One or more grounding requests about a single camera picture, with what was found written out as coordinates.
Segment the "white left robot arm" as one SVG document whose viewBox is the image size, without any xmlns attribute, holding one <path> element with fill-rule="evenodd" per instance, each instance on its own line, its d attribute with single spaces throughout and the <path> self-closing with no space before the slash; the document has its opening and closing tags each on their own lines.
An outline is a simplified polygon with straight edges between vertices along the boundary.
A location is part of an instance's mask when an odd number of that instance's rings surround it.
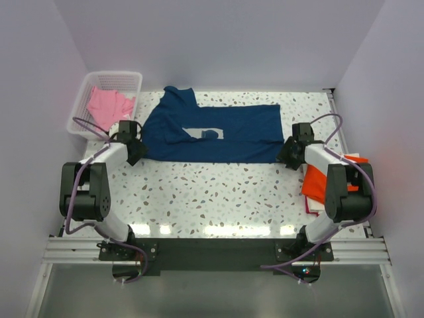
<svg viewBox="0 0 424 318">
<path fill-rule="evenodd" d="M 112 211 L 109 175 L 126 163 L 134 166 L 147 153 L 142 126 L 119 121 L 106 134 L 104 145 L 90 157 L 62 166 L 59 209 L 65 218 L 64 232 L 72 235 L 91 227 L 115 243 L 114 252 L 123 260 L 136 255 L 137 243 L 130 225 Z"/>
</svg>

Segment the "navy blue printed t-shirt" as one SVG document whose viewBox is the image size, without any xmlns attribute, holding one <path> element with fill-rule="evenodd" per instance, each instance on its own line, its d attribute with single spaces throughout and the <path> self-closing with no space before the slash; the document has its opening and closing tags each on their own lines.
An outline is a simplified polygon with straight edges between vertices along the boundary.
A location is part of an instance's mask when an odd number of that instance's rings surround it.
<svg viewBox="0 0 424 318">
<path fill-rule="evenodd" d="M 284 144 L 280 105 L 200 107 L 192 89 L 167 86 L 142 142 L 157 161 L 273 163 Z"/>
</svg>

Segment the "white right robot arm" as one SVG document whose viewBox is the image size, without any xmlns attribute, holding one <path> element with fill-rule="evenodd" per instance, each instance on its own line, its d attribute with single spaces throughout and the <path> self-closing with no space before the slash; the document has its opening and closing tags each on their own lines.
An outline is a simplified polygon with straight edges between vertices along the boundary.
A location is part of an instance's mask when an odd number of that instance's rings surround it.
<svg viewBox="0 0 424 318">
<path fill-rule="evenodd" d="M 300 259 L 311 260 L 319 251 L 318 244 L 327 242 L 342 228 L 363 223 L 375 214 L 372 166 L 333 152 L 322 140 L 315 139 L 311 124 L 292 125 L 292 136 L 285 141 L 277 160 L 292 170 L 308 164 L 326 177 L 325 211 L 297 234 L 295 253 Z"/>
</svg>

